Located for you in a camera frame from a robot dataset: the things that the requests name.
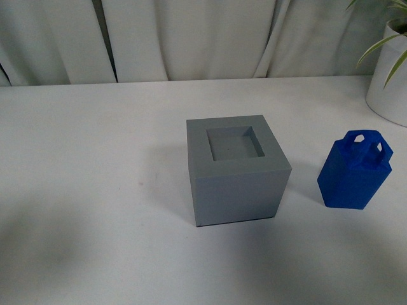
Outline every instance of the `square recess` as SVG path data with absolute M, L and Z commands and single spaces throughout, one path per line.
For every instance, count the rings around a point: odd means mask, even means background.
M 291 166 L 263 116 L 187 120 L 197 226 L 274 217 Z
M 265 156 L 252 126 L 215 128 L 206 132 L 214 161 Z

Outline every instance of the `handle hole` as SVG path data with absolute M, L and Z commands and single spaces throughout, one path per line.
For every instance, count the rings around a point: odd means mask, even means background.
M 358 135 L 356 138 L 355 138 L 355 143 L 360 143 L 360 142 L 362 142 L 364 140 L 364 136 L 363 135 Z

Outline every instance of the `bag handle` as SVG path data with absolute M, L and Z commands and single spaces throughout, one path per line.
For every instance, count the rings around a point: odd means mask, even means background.
M 358 135 L 364 137 L 362 142 L 355 142 Z M 352 166 L 367 162 L 377 167 L 382 163 L 388 163 L 393 155 L 393 150 L 376 130 L 351 130 L 347 132 L 343 141 L 345 150 L 350 154 Z

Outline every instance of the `cube side face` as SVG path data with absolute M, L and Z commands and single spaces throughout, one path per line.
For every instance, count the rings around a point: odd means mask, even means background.
M 337 142 L 335 142 L 317 179 L 322 198 L 327 207 L 337 199 L 336 190 L 340 182 L 343 181 L 346 171 L 346 162 L 340 154 Z
M 349 169 L 326 206 L 363 210 L 389 173 Z
M 197 226 L 274 217 L 291 170 L 195 179 Z

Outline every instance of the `green leaf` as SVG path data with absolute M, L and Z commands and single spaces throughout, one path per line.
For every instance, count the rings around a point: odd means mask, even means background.
M 394 73 L 400 68 L 403 62 L 407 59 L 407 50 L 401 54 L 401 56 L 397 59 L 397 62 L 393 65 L 393 68 L 390 70 L 389 75 L 387 76 L 386 82 L 384 84 L 384 88 L 386 87 L 387 83 L 390 81 L 390 78 L 394 75 Z
M 389 8 L 395 8 L 397 10 L 402 11 L 404 14 L 407 14 L 407 6 L 401 6 L 401 5 L 395 4 L 395 5 L 390 5 Z
M 352 5 L 354 5 L 356 1 L 357 1 L 357 0 L 352 0 L 352 2 L 348 5 L 348 7 L 346 8 L 346 10 L 349 9 Z
M 359 61 L 356 64 L 356 67 L 359 67 L 361 62 L 365 59 L 366 56 L 368 56 L 371 52 L 377 50 L 379 47 L 383 46 L 383 44 L 385 44 L 387 41 L 398 37 L 398 36 L 402 36 L 403 34 L 397 34 L 397 35 L 391 35 L 387 38 L 383 38 L 382 40 L 378 41 L 377 43 L 375 43 L 373 46 L 371 46 L 370 48 L 367 49 L 366 52 L 363 53 L 362 57 L 359 59 Z
M 407 9 L 407 3 L 405 3 L 402 0 L 392 0 L 392 2 L 398 4 L 399 8 L 406 8 Z

